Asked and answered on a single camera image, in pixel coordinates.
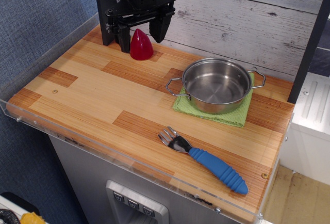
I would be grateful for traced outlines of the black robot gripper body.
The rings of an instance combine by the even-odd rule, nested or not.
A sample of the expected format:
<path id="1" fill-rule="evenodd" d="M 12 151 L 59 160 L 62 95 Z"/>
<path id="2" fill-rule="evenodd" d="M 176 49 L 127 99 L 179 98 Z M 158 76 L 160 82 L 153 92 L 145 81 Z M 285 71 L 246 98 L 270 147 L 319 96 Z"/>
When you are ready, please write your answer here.
<path id="1" fill-rule="evenodd" d="M 106 11 L 109 28 L 118 24 L 128 27 L 147 23 L 152 19 L 152 12 L 168 12 L 174 14 L 176 0 L 120 0 Z"/>

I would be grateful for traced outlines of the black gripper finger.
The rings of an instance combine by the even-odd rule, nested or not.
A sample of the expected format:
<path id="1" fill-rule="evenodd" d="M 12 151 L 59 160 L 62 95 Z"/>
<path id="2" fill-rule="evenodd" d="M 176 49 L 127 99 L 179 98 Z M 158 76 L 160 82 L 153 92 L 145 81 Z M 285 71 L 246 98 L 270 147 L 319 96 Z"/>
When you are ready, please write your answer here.
<path id="1" fill-rule="evenodd" d="M 152 19 L 149 22 L 150 35 L 157 43 L 161 43 L 171 23 L 172 11 L 152 12 Z"/>
<path id="2" fill-rule="evenodd" d="M 120 45 L 123 53 L 130 53 L 130 28 L 127 25 L 118 24 L 114 29 L 115 41 Z"/>

